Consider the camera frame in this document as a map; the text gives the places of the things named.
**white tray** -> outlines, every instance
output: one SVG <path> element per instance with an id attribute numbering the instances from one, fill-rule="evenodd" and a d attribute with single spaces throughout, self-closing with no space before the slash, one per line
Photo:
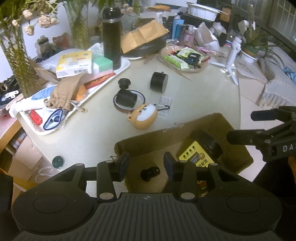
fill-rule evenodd
<path id="1" fill-rule="evenodd" d="M 99 89 L 101 89 L 103 86 L 105 86 L 109 81 L 111 81 L 114 77 L 116 77 L 118 74 L 120 74 L 122 71 L 126 70 L 129 66 L 130 66 L 131 62 L 126 59 L 126 58 L 123 58 L 121 57 L 121 67 L 117 70 L 115 70 L 114 72 L 116 73 L 116 75 L 110 77 L 109 79 L 107 79 L 105 82 L 103 82 L 102 84 L 98 85 L 98 86 L 95 86 L 93 88 L 90 88 L 89 90 L 87 90 L 87 92 L 89 93 L 88 96 L 82 100 L 81 102 L 79 102 L 77 105 L 78 106 L 81 106 L 84 102 L 86 102 L 91 96 L 93 96 Z M 41 117 L 42 117 L 42 110 L 39 109 L 39 110 L 35 110 Z M 22 118 L 25 120 L 25 122 L 28 124 L 28 126 L 37 134 L 37 135 L 40 135 L 40 136 L 44 136 L 44 135 L 47 135 L 53 131 L 55 131 L 56 129 L 58 129 L 59 127 L 61 127 L 63 125 L 63 123 L 69 118 L 70 115 L 72 115 L 75 111 L 77 111 L 75 108 L 73 108 L 73 110 L 71 110 L 70 112 L 67 113 L 66 117 L 64 118 L 64 120 L 62 121 L 62 123 L 57 127 L 57 128 L 54 128 L 52 130 L 48 130 L 48 131 L 45 131 L 43 129 L 43 127 L 41 126 L 37 126 L 35 125 L 29 115 L 27 113 L 25 113 L 24 111 L 21 111 L 20 112 L 20 115 L 22 116 Z"/>

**black carabiner clip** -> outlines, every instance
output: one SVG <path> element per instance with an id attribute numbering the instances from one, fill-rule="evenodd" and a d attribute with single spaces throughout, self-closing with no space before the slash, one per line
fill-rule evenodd
<path id="1" fill-rule="evenodd" d="M 162 106 L 162 107 L 166 107 L 166 108 L 163 108 L 163 109 L 160 109 L 160 110 L 169 110 L 170 109 L 170 106 L 169 105 L 163 105 L 163 104 L 154 104 L 155 106 Z"/>

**tabletop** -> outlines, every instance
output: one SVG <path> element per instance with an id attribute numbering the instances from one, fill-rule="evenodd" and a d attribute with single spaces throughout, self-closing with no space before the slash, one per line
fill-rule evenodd
<path id="1" fill-rule="evenodd" d="M 93 95 L 82 107 L 86 113 L 76 112 L 66 121 L 65 127 L 39 136 L 17 115 L 25 132 L 49 162 L 62 156 L 64 165 L 59 171 L 76 164 L 95 167 L 99 162 L 114 156 L 116 142 L 146 132 L 180 125 L 204 115 L 219 112 L 235 129 L 240 128 L 239 87 L 219 67 L 208 65 L 200 73 L 179 75 L 154 57 L 147 64 L 143 60 L 132 61 L 130 67 L 112 79 Z M 164 94 L 150 89 L 152 74 L 168 74 Z M 157 104 L 161 96 L 171 97 L 172 105 L 167 116 L 158 115 L 146 130 L 135 129 L 127 120 L 128 115 L 116 110 L 113 97 L 119 91 L 117 81 L 129 78 L 129 89 L 144 94 L 146 102 Z"/>

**ribbed black plate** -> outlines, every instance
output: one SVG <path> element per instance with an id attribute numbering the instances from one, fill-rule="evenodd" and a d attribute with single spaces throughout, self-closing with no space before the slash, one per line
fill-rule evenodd
<path id="1" fill-rule="evenodd" d="M 272 231 L 235 235 L 209 224 L 192 203 L 172 194 L 123 193 L 112 203 L 99 205 L 95 214 L 70 232 L 41 236 L 21 232 L 13 241 L 280 241 Z"/>

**kraft paper envelope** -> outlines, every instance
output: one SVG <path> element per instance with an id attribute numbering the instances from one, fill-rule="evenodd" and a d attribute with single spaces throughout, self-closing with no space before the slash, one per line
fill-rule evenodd
<path id="1" fill-rule="evenodd" d="M 149 43 L 169 31 L 159 22 L 153 20 L 140 28 L 137 28 L 121 36 L 121 48 L 123 53 L 127 53 L 145 43 Z"/>

